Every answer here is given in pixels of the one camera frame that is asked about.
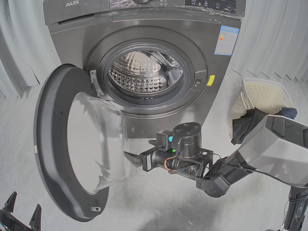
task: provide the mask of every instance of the energy label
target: energy label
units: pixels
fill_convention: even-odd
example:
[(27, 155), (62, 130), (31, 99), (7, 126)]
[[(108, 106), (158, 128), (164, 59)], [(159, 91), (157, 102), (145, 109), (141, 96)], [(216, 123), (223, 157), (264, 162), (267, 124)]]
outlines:
[(221, 26), (215, 55), (231, 56), (240, 29), (231, 26)]

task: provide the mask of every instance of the door glass window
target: door glass window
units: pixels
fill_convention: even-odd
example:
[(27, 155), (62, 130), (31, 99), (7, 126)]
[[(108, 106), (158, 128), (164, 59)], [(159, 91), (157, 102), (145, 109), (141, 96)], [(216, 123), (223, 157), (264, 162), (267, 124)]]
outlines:
[(83, 92), (76, 95), (68, 117), (67, 144), (75, 175), (89, 193), (128, 177), (123, 114), (108, 102)]

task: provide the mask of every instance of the yellow warning sticker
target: yellow warning sticker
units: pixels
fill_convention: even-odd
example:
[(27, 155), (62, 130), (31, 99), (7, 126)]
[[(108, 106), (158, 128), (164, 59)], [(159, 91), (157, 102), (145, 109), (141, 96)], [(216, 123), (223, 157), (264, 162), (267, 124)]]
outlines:
[(206, 84), (207, 86), (211, 86), (214, 82), (214, 79), (215, 79), (215, 75), (210, 75), (210, 79), (209, 79), (209, 82)]

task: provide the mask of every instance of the aux logo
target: aux logo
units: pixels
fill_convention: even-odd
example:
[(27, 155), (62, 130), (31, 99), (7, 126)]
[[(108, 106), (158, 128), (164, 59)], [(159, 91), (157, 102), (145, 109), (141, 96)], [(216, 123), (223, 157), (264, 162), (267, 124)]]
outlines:
[(79, 3), (78, 1), (79, 0), (74, 1), (74, 2), (68, 2), (65, 7), (75, 5), (75, 4)]

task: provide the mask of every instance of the washing machine door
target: washing machine door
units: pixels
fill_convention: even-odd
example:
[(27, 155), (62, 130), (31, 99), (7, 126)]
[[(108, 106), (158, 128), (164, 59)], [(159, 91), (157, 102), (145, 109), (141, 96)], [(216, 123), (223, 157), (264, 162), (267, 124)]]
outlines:
[(129, 175), (123, 114), (92, 86), (85, 71), (61, 65), (43, 85), (34, 121), (45, 187), (65, 214), (83, 222), (102, 213), (109, 186)]

